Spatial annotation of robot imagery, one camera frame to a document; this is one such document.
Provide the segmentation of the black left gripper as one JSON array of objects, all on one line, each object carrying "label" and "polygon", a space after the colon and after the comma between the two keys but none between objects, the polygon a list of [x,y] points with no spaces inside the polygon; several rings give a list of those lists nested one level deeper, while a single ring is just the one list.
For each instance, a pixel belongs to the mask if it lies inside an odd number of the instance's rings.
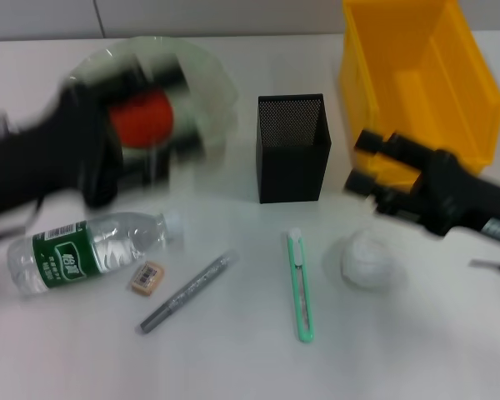
[{"label": "black left gripper", "polygon": [[104,83],[69,84],[39,122],[0,139],[0,214],[64,189],[89,205],[113,198],[123,152],[110,96]]}]

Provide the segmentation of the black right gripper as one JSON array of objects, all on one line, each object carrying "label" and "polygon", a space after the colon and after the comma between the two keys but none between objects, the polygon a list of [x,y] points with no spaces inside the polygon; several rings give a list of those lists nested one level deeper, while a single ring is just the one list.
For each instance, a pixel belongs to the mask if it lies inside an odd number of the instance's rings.
[{"label": "black right gripper", "polygon": [[500,187],[467,172],[450,152],[431,150],[398,133],[384,139],[366,129],[354,148],[382,154],[420,172],[411,190],[404,192],[352,170],[344,190],[374,196],[378,213],[416,223],[439,237],[460,227],[500,242]]}]

